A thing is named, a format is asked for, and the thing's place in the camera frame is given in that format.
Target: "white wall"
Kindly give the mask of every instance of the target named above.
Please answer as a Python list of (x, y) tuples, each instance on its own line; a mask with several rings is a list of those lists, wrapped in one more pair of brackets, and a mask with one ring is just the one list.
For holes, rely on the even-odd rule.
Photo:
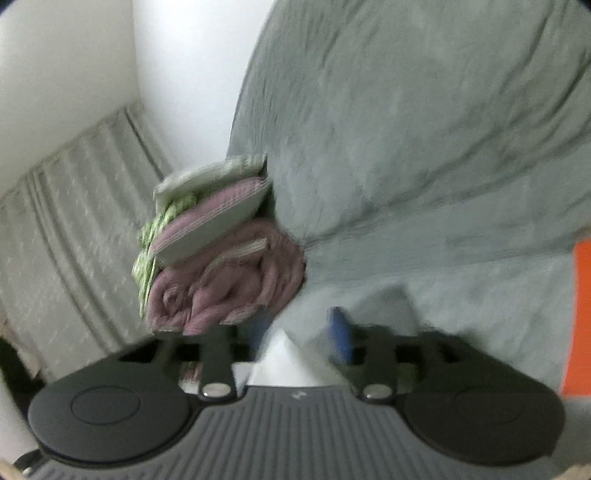
[(0, 194), (138, 96), (132, 0), (16, 0), (0, 15)]
[(179, 167), (225, 158), (273, 0), (134, 0), (142, 99)]

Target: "green patterned cloth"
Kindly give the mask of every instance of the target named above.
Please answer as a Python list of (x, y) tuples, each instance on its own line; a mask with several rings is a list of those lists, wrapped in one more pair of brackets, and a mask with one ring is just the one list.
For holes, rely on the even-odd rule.
[(132, 275), (139, 285), (139, 314), (144, 317), (148, 296), (156, 276), (162, 270), (150, 255), (150, 246), (158, 234), (176, 217), (197, 205), (197, 195), (189, 193), (173, 200), (165, 211), (159, 213), (139, 231), (139, 244), (142, 251), (134, 263)]

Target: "black plastic part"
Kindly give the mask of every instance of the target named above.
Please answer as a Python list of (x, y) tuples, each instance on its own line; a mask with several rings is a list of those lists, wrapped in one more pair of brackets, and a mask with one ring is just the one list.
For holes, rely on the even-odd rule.
[[(235, 400), (232, 362), (253, 355), (236, 326), (194, 337), (157, 333), (43, 389), (29, 422), (42, 450), (60, 461), (124, 465), (177, 441), (207, 405)], [(187, 361), (203, 363), (203, 384), (226, 383), (231, 393), (215, 399), (183, 392), (178, 382)]]
[[(225, 328), (216, 327), (204, 335), (199, 398), (206, 403), (234, 400), (237, 397), (236, 382), (232, 372), (233, 356), (230, 345), (232, 333)], [(203, 394), (203, 387), (209, 384), (225, 384), (230, 387), (230, 392), (223, 398), (209, 398)]]
[(552, 453), (564, 426), (562, 402), (545, 385), (471, 348), (431, 333), (425, 378), (402, 413), (440, 452), (481, 465), (513, 465)]
[(35, 469), (45, 460), (45, 457), (41, 453), (41, 450), (32, 450), (30, 452), (21, 455), (16, 462), (14, 462), (14, 468), (20, 472), (24, 472), (27, 469)]
[(399, 394), (395, 406), (411, 429), (439, 452), (479, 465), (505, 466), (554, 450), (564, 407), (545, 385), (439, 332), (404, 337), (369, 327), (354, 338), (363, 362), (361, 374), (350, 379), (363, 401), (371, 402), (363, 397), (366, 385), (385, 384), (396, 391), (397, 366), (416, 366), (416, 385)]
[[(232, 363), (255, 358), (252, 325), (215, 326), (183, 337), (159, 333), (43, 389), (29, 420), (44, 453), (62, 462), (112, 468), (166, 450), (212, 404), (237, 400)], [(549, 455), (564, 425), (558, 396), (459, 338), (438, 332), (395, 336), (384, 327), (352, 328), (355, 387), (364, 401), (393, 405), (430, 446), (456, 459), (505, 466)], [(178, 387), (183, 362), (202, 362), (201, 385), (228, 395), (189, 395)], [(417, 373), (399, 393), (398, 368)], [(392, 396), (364, 398), (368, 385)]]
[[(393, 336), (386, 327), (376, 326), (368, 329), (366, 341), (365, 361), (358, 392), (367, 403), (391, 403), (398, 388), (398, 361)], [(363, 392), (370, 385), (385, 385), (392, 391), (392, 396), (379, 400), (365, 397)]]

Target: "white curtain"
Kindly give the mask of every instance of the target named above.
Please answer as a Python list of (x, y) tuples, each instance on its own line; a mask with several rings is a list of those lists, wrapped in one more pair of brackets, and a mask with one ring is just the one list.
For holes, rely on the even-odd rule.
[(48, 379), (148, 333), (131, 267), (167, 170), (141, 105), (117, 111), (0, 200), (0, 303)]

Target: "pink towel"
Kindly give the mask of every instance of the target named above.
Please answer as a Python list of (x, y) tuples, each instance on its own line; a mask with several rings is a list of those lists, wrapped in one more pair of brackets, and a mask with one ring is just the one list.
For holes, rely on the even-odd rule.
[(275, 317), (304, 280), (304, 255), (268, 219), (239, 225), (154, 281), (147, 319), (155, 330), (197, 335), (216, 323), (236, 323), (265, 307)]

